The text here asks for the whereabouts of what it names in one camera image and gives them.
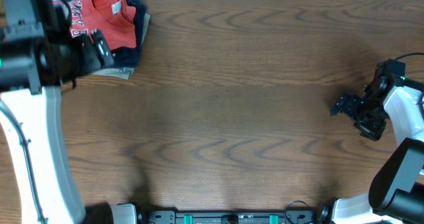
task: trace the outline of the clothing pile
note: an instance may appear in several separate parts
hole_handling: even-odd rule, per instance
[[[140,62],[150,15],[140,0],[66,0],[72,12],[71,35],[99,29],[115,61],[96,74],[129,79]]]

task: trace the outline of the red t-shirt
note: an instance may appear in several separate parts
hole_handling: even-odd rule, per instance
[[[72,11],[71,35],[89,34],[101,30],[111,50],[119,47],[135,48],[135,7],[125,0],[70,1]]]

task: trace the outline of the navy cloth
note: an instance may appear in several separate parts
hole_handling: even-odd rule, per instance
[[[120,47],[112,50],[113,59],[115,61],[114,68],[124,68],[131,67],[135,68],[141,59],[141,45],[142,45],[142,36],[143,36],[143,24],[144,24],[144,14],[146,13],[146,7],[140,2],[140,0],[127,0],[129,6],[134,6],[136,8],[136,13],[134,16],[134,25],[135,25],[135,36],[136,36],[136,47],[135,48],[126,48]]]

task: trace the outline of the wood grain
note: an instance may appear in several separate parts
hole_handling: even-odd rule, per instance
[[[178,209],[318,205],[369,185],[396,148],[329,108],[374,66],[424,47],[424,0],[143,0],[152,21],[129,81],[89,76],[63,96],[87,204]],[[424,60],[407,58],[424,80]],[[20,204],[4,135],[0,223]]]

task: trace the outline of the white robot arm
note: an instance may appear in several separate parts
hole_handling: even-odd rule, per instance
[[[422,143],[424,142],[424,86],[405,78],[405,64],[397,60],[399,58],[377,65],[376,75],[373,82],[366,87],[364,98],[344,94],[332,110],[333,114],[336,111],[346,113],[355,121],[355,127],[361,130],[361,135],[372,140],[380,138],[386,124],[384,119],[389,117],[398,147],[394,155],[374,178],[370,193],[367,192],[347,199],[338,199],[332,204],[329,220],[333,223],[353,224],[382,221],[386,223],[402,223],[402,221],[424,223],[424,215],[422,214],[424,213],[424,202],[418,201],[418,204],[412,207],[410,204],[415,201],[405,201],[404,206],[408,206],[410,210],[403,211],[402,215],[399,215],[397,210],[386,211],[390,209],[391,205],[394,205],[396,200],[399,201],[400,197],[396,194],[396,191],[403,190],[410,193],[413,190],[420,189],[422,185],[415,183],[415,181],[419,174],[424,174],[422,170],[424,165],[423,154],[417,151],[408,157],[407,154],[399,155],[399,150],[403,148],[399,146],[407,145],[407,140],[413,140],[418,147],[424,144]],[[407,167],[406,171],[401,169],[401,165]],[[389,183],[389,186],[385,190],[380,173],[387,171],[387,167],[392,169],[391,174],[396,175],[396,173],[403,172],[404,177],[400,184],[399,182],[396,183],[394,178],[391,179],[389,175],[386,175],[387,180],[384,180],[384,184]],[[380,199],[381,196],[375,193],[384,193],[389,189],[393,189],[391,191],[393,197],[387,196],[386,198],[390,198],[391,203],[386,202],[383,205],[384,201],[376,200]],[[420,197],[422,194],[415,192],[414,195],[424,201],[424,196]]]
[[[71,38],[71,11],[59,1],[55,7],[52,0],[3,0],[9,26],[0,28],[0,123],[23,223],[92,223],[70,171],[60,85],[75,85],[76,78],[112,66],[113,59],[100,31]],[[102,205],[96,213],[102,208],[113,214],[111,221],[136,223],[132,204]]]

